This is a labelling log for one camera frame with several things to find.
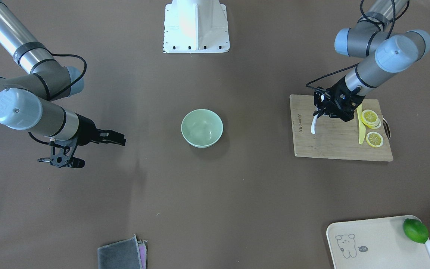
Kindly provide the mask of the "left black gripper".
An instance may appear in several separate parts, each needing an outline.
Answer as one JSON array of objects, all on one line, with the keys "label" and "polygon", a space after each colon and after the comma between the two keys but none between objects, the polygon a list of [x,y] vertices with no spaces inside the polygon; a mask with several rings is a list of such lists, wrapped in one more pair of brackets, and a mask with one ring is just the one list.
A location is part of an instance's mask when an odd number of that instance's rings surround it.
[{"label": "left black gripper", "polygon": [[364,96],[358,95],[360,90],[350,91],[344,80],[338,81],[325,92],[325,106],[317,108],[313,113],[315,118],[328,115],[350,121],[354,118],[355,109],[363,102]]}]

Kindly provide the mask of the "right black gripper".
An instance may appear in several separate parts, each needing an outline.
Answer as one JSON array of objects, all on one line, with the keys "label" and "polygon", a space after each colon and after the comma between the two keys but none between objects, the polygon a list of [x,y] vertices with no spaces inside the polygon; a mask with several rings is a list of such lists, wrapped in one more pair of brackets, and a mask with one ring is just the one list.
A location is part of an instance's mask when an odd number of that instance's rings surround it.
[{"label": "right black gripper", "polygon": [[96,128],[94,121],[77,114],[79,120],[76,136],[77,145],[87,145],[90,142],[115,144],[124,146],[126,139],[124,134],[113,130],[99,130]]}]

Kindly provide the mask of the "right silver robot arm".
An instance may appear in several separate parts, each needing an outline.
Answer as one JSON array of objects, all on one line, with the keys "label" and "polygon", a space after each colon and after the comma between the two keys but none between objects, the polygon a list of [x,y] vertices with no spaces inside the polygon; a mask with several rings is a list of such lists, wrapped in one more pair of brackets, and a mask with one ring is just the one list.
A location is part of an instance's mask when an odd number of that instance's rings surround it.
[{"label": "right silver robot arm", "polygon": [[26,71],[16,78],[0,76],[0,124],[46,137],[53,148],[126,144],[123,134],[101,130],[89,118],[54,103],[82,92],[86,61],[70,53],[52,53],[1,0],[0,44]]}]

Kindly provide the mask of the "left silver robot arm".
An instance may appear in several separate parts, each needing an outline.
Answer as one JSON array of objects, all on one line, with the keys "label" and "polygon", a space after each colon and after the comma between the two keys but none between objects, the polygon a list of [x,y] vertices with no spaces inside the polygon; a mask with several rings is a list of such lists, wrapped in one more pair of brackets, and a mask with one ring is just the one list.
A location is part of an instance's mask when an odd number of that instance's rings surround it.
[{"label": "left silver robot arm", "polygon": [[336,36],[337,53],[362,58],[332,87],[314,89],[314,119],[322,115],[350,121],[365,96],[430,51],[430,35],[423,30],[392,32],[408,8],[408,0],[377,0],[353,28]]}]

